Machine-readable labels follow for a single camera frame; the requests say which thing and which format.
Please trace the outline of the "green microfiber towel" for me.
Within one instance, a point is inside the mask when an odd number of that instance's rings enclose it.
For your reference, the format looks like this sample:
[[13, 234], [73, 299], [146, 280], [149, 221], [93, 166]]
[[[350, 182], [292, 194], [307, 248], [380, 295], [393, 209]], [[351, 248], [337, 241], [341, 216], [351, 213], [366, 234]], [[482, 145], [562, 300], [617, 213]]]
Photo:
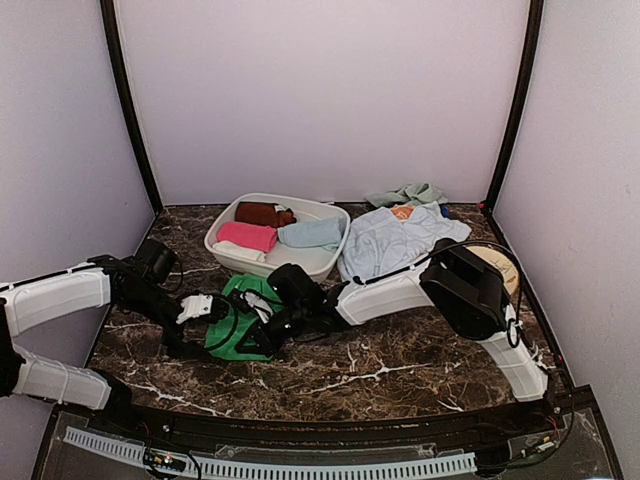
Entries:
[[[231, 300], [235, 290], [252, 291], [263, 296], [275, 312], [283, 309], [281, 300], [265, 278], [250, 274], [234, 275], [224, 287], [222, 295], [227, 300]], [[269, 362], [273, 356], [239, 354], [235, 351], [235, 345], [245, 331], [262, 322], [254, 315], [242, 314], [236, 307], [230, 306], [225, 301], [223, 301], [223, 307], [227, 308], [226, 316], [209, 326], [205, 337], [205, 349], [213, 357], [227, 361]]]

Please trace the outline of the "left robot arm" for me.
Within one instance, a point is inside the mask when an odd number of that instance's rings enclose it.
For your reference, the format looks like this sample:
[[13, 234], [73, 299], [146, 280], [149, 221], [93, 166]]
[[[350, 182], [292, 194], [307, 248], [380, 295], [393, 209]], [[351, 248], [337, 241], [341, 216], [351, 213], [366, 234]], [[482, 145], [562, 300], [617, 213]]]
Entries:
[[101, 411], [120, 436], [141, 427], [140, 412], [129, 405], [129, 388], [109, 374], [67, 365], [15, 344], [18, 336], [46, 322], [80, 311], [116, 305], [160, 326], [161, 344], [171, 357], [200, 358], [203, 347], [184, 339], [184, 325], [209, 320], [210, 294], [174, 298], [164, 283], [177, 263], [164, 244], [146, 240], [124, 259], [101, 255], [74, 267], [1, 286], [1, 394], [25, 395]]

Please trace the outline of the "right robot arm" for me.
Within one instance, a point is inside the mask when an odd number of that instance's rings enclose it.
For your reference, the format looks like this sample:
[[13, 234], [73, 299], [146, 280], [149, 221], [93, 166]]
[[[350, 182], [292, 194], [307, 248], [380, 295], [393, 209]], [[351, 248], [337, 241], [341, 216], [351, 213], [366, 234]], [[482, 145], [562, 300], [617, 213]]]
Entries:
[[497, 267], [450, 238], [415, 263], [369, 280], [353, 278], [324, 290], [297, 264], [274, 270], [267, 283], [279, 311], [256, 321], [235, 346], [242, 354], [274, 355], [289, 338], [309, 330], [334, 332], [417, 307], [434, 307], [460, 337], [482, 346], [505, 376], [514, 398], [510, 413], [521, 434], [549, 416], [544, 399], [550, 374], [528, 340]]

